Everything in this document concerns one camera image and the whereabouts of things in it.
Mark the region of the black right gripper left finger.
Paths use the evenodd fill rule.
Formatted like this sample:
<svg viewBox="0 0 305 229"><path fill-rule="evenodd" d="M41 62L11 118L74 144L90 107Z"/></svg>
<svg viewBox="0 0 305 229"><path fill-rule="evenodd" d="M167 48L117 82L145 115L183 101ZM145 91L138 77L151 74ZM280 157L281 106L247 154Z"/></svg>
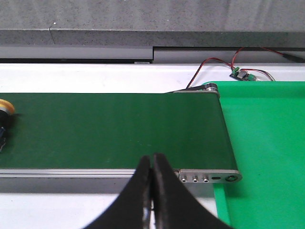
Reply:
<svg viewBox="0 0 305 229"><path fill-rule="evenodd" d="M122 192L87 229L148 229L151 219L150 158L143 156Z"/></svg>

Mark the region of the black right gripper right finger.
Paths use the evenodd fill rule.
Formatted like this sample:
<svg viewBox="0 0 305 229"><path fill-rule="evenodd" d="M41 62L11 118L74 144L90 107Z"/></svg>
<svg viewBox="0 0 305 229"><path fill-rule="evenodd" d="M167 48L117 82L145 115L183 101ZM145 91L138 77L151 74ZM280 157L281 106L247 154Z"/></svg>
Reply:
<svg viewBox="0 0 305 229"><path fill-rule="evenodd" d="M230 229L188 191L164 154L153 155L153 204L157 229Z"/></svg>

